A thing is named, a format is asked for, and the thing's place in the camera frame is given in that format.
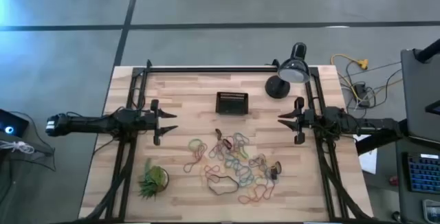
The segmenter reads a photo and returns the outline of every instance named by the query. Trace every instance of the succulent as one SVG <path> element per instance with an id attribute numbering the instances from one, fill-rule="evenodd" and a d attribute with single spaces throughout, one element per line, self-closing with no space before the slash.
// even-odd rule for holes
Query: succulent
<path id="1" fill-rule="evenodd" d="M 140 193 L 142 198 L 156 197 L 158 192 L 165 189 L 166 181 L 165 170 L 160 166 L 151 167 L 151 159 L 145 162 L 144 176 L 139 181 Z"/>

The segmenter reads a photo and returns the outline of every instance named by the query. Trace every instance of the lamp shade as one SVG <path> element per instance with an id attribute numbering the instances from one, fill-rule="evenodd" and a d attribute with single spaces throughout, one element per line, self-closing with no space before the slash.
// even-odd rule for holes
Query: lamp shade
<path id="1" fill-rule="evenodd" d="M 304 61 L 307 47 L 304 43 L 296 43 L 292 48 L 290 59 L 278 68 L 278 77 L 287 82 L 308 82 L 310 80 L 309 66 Z"/>

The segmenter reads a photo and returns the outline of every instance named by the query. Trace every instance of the floor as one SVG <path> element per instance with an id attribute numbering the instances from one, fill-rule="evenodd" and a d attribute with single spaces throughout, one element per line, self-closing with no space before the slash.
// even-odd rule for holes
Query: floor
<path id="1" fill-rule="evenodd" d="M 144 65 L 146 59 L 154 65 L 262 65 L 287 58 L 295 42 L 304 42 L 310 65 L 329 64 L 338 53 L 369 59 L 370 71 L 353 81 L 376 87 L 400 68 L 401 49 L 438 39 L 438 21 L 440 0 L 0 0 L 0 80 L 6 82 L 0 85 L 0 107 L 35 119 L 38 132 L 56 147 L 57 165 L 54 173 L 13 163 L 14 183 L 1 203 L 0 223 L 77 217 L 96 136 L 47 137 L 45 121 L 66 111 L 100 115 L 114 65 Z M 272 29 L 154 26 L 249 22 L 287 24 Z M 153 26 L 129 31 L 130 24 Z M 391 63 L 397 64 L 381 67 Z M 344 71 L 347 61 L 338 58 L 336 64 Z M 358 71 L 352 66 L 351 72 Z M 403 96 L 402 84 L 391 87 L 387 102 L 366 116 L 405 118 Z M 30 129 L 25 138 L 36 135 Z M 396 189 L 386 183 L 395 174 L 393 155 L 392 144 L 381 148 L 379 175 L 366 176 L 373 211 L 384 220 L 398 209 Z M 8 168 L 1 169 L 0 184 L 3 196 Z"/>

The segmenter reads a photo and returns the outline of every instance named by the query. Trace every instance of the black basket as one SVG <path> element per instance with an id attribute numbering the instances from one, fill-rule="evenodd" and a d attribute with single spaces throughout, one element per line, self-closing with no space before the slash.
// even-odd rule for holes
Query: black basket
<path id="1" fill-rule="evenodd" d="M 248 94 L 217 92 L 215 112 L 226 115 L 248 114 Z"/>

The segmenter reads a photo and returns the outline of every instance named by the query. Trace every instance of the wooden table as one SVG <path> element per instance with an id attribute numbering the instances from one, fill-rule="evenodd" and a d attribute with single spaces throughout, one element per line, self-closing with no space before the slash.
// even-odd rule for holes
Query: wooden table
<path id="1" fill-rule="evenodd" d="M 336 68 L 318 66 L 318 69 L 326 105 L 344 107 Z M 105 113 L 112 113 L 118 107 L 125 106 L 131 72 L 132 67 L 115 68 Z M 149 74 L 146 102 L 149 103 L 153 98 L 158 99 L 160 108 L 178 116 L 161 120 L 161 126 L 178 125 L 179 127 L 163 136 L 161 146 L 153 145 L 150 131 L 139 136 L 125 221 L 328 221 L 312 130 L 305 129 L 305 143 L 295 145 L 295 134 L 277 122 L 278 115 L 293 110 L 294 100 L 298 96 L 307 99 L 305 86 L 291 84 L 289 95 L 281 100 L 275 100 L 264 90 L 265 81 L 271 75 L 273 74 Z M 249 115 L 237 117 L 217 115 L 215 100 L 218 91 L 249 93 Z M 247 188 L 221 196 L 216 196 L 207 189 L 206 178 L 201 176 L 202 167 L 222 165 L 218 159 L 211 159 L 208 156 L 208 152 L 217 143 L 216 128 L 221 129 L 224 135 L 240 132 L 249 137 L 250 145 L 245 147 L 249 156 L 263 153 L 269 164 L 279 161 L 283 165 L 283 172 L 269 200 L 263 199 L 258 203 L 243 205 L 237 201 L 237 197 L 247 194 L 249 191 Z M 201 162 L 194 166 L 190 173 L 185 173 L 183 165 L 193 160 L 188 142 L 194 138 L 206 143 L 208 150 Z M 110 139 L 111 137 L 107 135 L 99 135 L 96 147 Z M 114 142 L 94 155 L 80 217 L 88 215 L 109 189 L 117 147 L 118 143 Z M 369 196 L 353 140 L 342 138 L 337 141 L 336 154 L 344 187 L 362 210 L 372 216 Z M 156 199 L 149 200 L 138 196 L 138 180 L 143 174 L 147 158 L 151 158 L 153 164 L 165 168 L 170 175 L 168 188 L 159 193 Z M 231 175 L 231 169 L 226 170 L 222 166 L 222 171 Z M 337 209 L 334 189 L 333 201 Z M 115 213 L 119 209 L 118 202 L 117 196 Z"/>

